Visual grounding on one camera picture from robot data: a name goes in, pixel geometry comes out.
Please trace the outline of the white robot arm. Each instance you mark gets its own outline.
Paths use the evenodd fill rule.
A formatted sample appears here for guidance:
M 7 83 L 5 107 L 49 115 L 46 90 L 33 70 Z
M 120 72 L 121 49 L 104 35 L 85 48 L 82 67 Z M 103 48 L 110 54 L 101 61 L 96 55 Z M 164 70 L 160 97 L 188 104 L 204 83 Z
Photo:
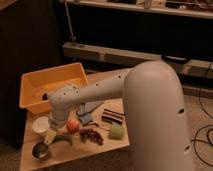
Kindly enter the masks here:
M 62 127 L 72 106 L 120 98 L 135 171 L 194 171 L 184 95 L 174 69 L 161 61 L 139 64 L 86 87 L 48 94 L 50 127 Z

